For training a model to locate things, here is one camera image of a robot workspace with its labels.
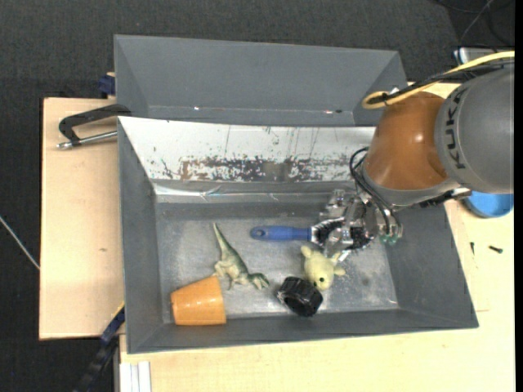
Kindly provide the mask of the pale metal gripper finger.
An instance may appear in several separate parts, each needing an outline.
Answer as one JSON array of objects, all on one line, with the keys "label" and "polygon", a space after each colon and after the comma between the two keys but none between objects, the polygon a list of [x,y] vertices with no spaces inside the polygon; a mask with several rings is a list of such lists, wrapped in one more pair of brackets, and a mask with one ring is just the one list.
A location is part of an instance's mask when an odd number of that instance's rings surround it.
[{"label": "pale metal gripper finger", "polygon": [[324,254],[336,257],[338,262],[343,262],[354,246],[354,239],[350,232],[331,232],[324,244]]},{"label": "pale metal gripper finger", "polygon": [[352,195],[342,189],[335,189],[326,203],[324,210],[320,212],[321,221],[336,221],[347,223],[347,214],[352,202]]}]

